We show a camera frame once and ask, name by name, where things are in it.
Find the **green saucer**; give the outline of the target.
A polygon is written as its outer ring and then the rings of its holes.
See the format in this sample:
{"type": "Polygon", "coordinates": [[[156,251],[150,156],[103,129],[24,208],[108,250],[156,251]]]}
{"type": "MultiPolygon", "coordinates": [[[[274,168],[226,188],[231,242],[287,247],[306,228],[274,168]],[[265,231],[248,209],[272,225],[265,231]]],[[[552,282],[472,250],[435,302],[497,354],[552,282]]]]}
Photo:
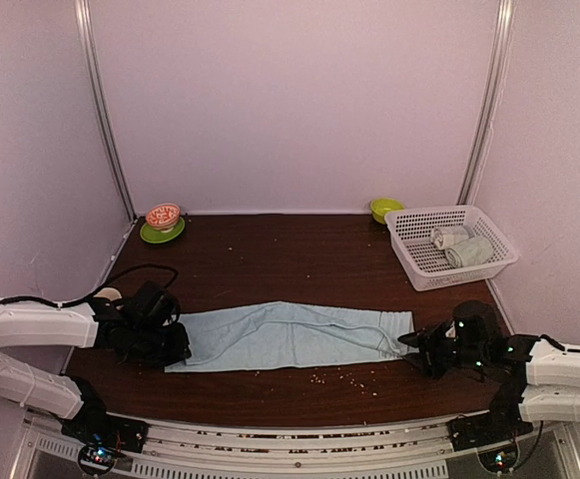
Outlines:
{"type": "Polygon", "coordinates": [[[185,220],[179,217],[177,223],[167,231],[155,230],[148,223],[144,223],[140,229],[140,238],[149,244],[163,244],[178,238],[185,230],[185,220]]]}

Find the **red patterned small bowl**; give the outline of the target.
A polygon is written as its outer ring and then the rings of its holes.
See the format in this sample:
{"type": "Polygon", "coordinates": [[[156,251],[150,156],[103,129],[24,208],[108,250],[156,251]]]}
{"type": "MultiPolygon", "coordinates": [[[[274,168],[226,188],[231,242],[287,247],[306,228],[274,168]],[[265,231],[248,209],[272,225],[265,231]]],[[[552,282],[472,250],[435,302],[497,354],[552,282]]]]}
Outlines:
{"type": "Polygon", "coordinates": [[[179,220],[181,209],[176,204],[160,204],[146,214],[146,223],[155,230],[167,231],[179,220]]]}

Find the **white perforated plastic basket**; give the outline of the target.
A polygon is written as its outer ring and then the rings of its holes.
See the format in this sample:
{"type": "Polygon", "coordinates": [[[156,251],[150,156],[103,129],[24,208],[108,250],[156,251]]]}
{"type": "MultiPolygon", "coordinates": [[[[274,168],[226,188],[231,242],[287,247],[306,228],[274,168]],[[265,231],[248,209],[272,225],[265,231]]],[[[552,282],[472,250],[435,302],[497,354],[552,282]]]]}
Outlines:
{"type": "Polygon", "coordinates": [[[495,277],[518,260],[507,237],[474,206],[390,212],[392,248],[418,291],[495,277]]]}

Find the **lime green bowl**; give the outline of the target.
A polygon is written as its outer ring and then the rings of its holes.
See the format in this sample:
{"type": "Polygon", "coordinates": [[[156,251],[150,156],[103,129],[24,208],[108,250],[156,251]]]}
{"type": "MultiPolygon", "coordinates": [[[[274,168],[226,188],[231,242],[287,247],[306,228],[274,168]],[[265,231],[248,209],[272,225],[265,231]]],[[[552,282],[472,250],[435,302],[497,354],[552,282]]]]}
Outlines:
{"type": "Polygon", "coordinates": [[[377,198],[370,202],[370,211],[372,218],[379,224],[385,225],[385,216],[394,211],[405,209],[405,205],[392,198],[377,198]]]}

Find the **mint green panda towel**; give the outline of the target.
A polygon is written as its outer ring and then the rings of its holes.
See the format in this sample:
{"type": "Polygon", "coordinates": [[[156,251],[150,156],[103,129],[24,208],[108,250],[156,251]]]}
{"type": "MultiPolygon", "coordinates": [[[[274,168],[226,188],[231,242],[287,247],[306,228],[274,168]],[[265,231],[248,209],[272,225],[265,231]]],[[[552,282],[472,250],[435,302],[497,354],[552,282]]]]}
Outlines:
{"type": "Polygon", "coordinates": [[[453,268],[484,264],[493,257],[493,246],[485,237],[474,237],[449,247],[445,257],[453,268]]]}

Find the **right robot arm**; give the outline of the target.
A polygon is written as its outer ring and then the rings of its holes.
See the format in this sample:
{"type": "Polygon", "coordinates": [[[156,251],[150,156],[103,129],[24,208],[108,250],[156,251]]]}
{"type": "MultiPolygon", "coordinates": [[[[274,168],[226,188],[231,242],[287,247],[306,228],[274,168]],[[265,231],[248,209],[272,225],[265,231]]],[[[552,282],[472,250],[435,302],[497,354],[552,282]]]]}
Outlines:
{"type": "Polygon", "coordinates": [[[481,429],[504,439],[519,423],[580,423],[580,345],[547,334],[505,334],[496,308],[478,300],[459,303],[452,318],[402,335],[406,358],[438,379],[468,369],[499,384],[481,429]]]}

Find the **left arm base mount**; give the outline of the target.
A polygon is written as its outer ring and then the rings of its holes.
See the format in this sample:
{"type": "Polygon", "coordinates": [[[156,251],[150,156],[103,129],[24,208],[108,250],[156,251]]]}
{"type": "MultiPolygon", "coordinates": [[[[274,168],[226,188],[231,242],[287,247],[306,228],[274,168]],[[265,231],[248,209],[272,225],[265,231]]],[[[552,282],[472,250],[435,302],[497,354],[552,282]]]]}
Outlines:
{"type": "Polygon", "coordinates": [[[61,432],[83,444],[77,465],[89,477],[109,473],[126,452],[143,451],[149,425],[147,422],[111,415],[94,387],[86,380],[73,378],[83,405],[72,419],[59,418],[61,432]]]}

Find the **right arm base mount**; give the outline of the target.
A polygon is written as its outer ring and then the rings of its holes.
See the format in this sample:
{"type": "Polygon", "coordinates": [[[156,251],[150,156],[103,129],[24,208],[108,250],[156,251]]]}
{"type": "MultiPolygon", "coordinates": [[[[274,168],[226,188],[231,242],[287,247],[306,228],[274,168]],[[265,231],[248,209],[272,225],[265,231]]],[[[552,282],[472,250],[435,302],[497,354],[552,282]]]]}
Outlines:
{"type": "Polygon", "coordinates": [[[523,464],[518,440],[534,430],[531,422],[521,418],[517,402],[498,399],[486,412],[458,415],[446,426],[454,452],[474,449],[480,466],[498,476],[523,464]]]}

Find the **front aluminium rail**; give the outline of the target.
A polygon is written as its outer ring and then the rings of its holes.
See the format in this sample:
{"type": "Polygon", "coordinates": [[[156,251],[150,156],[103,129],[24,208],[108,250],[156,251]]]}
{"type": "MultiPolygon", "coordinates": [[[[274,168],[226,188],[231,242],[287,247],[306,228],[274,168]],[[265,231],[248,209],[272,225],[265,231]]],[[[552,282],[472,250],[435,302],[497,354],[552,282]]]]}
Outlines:
{"type": "Polygon", "coordinates": [[[449,417],[325,428],[147,420],[143,448],[95,478],[580,478],[571,428],[545,423],[490,445],[455,448],[449,417]]]}

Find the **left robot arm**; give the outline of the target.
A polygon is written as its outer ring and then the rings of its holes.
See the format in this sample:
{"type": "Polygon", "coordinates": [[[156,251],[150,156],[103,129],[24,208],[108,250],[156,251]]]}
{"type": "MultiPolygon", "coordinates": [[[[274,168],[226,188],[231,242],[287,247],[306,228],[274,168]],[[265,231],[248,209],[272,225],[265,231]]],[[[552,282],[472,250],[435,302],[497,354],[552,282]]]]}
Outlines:
{"type": "Polygon", "coordinates": [[[0,397],[72,422],[91,442],[103,443],[113,435],[114,423],[88,382],[43,371],[4,354],[4,349],[111,349],[123,360],[165,367],[191,356],[179,314],[179,302],[153,281],[129,297],[106,286],[66,302],[0,297],[0,397]]]}

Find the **rolled towel in basket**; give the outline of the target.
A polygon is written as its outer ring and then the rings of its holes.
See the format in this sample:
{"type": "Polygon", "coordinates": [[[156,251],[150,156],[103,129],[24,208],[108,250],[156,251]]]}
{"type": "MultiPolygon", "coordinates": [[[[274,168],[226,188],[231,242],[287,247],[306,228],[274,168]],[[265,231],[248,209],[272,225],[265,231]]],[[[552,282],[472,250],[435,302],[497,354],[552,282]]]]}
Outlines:
{"type": "Polygon", "coordinates": [[[429,235],[429,241],[440,250],[445,250],[470,238],[469,230],[462,226],[434,227],[429,235]]]}

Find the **aluminium corner post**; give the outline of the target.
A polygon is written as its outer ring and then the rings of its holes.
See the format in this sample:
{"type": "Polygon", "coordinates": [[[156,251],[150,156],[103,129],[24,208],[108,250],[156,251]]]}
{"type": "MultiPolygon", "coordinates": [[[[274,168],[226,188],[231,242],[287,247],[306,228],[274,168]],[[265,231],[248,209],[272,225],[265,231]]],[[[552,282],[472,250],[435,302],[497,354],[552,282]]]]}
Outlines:
{"type": "Polygon", "coordinates": [[[456,203],[473,205],[484,172],[507,75],[516,2],[500,0],[480,112],[456,203]]]}
{"type": "Polygon", "coordinates": [[[121,165],[117,142],[114,136],[108,105],[105,98],[104,84],[96,51],[90,2],[87,0],[76,0],[74,2],[74,7],[77,29],[85,57],[86,70],[94,101],[95,116],[106,160],[110,167],[113,183],[121,200],[125,216],[129,222],[134,223],[137,219],[137,213],[121,165]]]}

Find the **beige printed mug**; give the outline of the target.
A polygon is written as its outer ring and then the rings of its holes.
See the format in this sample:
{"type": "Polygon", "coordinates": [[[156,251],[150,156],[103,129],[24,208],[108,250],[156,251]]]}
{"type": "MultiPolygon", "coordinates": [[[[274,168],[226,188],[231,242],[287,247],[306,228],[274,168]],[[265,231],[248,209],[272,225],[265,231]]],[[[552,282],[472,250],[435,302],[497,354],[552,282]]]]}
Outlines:
{"type": "Polygon", "coordinates": [[[117,289],[109,286],[101,288],[94,294],[94,296],[109,301],[116,301],[122,298],[122,294],[117,289]]]}

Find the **right aluminium corner post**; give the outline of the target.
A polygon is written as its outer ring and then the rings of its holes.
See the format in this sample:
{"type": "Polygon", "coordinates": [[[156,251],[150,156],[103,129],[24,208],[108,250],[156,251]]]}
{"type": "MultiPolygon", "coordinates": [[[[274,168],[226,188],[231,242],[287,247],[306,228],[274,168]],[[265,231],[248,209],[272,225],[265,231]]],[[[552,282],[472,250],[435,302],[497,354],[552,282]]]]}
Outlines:
{"type": "Polygon", "coordinates": [[[473,205],[484,172],[507,75],[516,2],[500,0],[480,112],[456,203],[473,205]]]}

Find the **left aluminium corner post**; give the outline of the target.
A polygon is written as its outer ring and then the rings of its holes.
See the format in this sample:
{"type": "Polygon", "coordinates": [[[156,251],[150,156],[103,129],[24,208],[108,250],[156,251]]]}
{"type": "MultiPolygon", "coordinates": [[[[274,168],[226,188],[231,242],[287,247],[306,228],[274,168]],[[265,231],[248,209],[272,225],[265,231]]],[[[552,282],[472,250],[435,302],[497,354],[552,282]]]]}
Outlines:
{"type": "Polygon", "coordinates": [[[85,57],[86,70],[94,101],[95,116],[106,160],[110,167],[113,183],[121,200],[125,216],[129,222],[134,223],[137,219],[137,213],[121,165],[117,142],[114,136],[108,105],[105,98],[104,84],[96,51],[90,2],[87,0],[76,0],[74,2],[74,7],[77,29],[85,57]]]}

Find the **light blue towel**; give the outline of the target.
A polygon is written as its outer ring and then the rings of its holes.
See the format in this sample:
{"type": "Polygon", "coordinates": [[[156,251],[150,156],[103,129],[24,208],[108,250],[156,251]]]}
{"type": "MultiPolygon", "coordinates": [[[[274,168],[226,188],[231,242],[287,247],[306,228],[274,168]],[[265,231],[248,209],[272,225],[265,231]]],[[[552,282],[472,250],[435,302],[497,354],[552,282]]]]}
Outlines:
{"type": "Polygon", "coordinates": [[[181,317],[191,357],[167,373],[274,370],[398,360],[410,348],[410,311],[274,301],[181,317]]]}

